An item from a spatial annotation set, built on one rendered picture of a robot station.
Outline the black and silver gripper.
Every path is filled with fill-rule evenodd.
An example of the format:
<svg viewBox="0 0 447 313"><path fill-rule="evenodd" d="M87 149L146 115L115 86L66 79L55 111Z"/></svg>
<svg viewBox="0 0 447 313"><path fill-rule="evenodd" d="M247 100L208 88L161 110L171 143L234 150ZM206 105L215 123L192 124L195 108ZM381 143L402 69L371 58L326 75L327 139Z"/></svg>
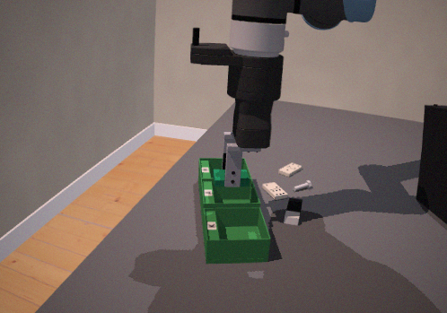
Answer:
<svg viewBox="0 0 447 313"><path fill-rule="evenodd" d="M232 132L223 132L224 186L240 187L242 152L261 152L271 136L271 111L280 99L285 24L231 20L230 47L199 43L193 28L191 64L228 65L227 94L235 98ZM234 66L233 66L234 65Z"/></svg>

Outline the cream domino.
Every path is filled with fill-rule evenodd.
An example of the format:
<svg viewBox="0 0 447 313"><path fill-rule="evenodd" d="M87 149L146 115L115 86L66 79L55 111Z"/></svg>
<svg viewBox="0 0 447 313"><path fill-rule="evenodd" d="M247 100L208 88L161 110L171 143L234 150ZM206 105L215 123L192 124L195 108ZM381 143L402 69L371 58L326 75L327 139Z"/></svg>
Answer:
<svg viewBox="0 0 447 313"><path fill-rule="evenodd" d="M278 173L285 175L287 177L292 176L294 173L300 171L302 169L302 166L299 166L297 164L291 163L285 167L283 167L282 169L279 170Z"/></svg>
<svg viewBox="0 0 447 313"><path fill-rule="evenodd" d="M288 194L275 182L263 184L262 186L275 200L287 198Z"/></svg>

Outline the green three-compartment bin rack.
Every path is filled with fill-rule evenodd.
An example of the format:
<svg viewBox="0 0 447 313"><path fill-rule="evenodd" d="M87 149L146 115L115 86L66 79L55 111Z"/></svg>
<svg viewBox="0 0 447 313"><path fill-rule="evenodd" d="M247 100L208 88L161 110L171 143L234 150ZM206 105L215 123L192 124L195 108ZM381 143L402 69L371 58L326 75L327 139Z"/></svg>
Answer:
<svg viewBox="0 0 447 313"><path fill-rule="evenodd" d="M213 171L221 170L222 165L223 158L199 158L206 264L267 262L271 238L247 163L242 159L241 169L248 172L249 187L215 187Z"/></svg>

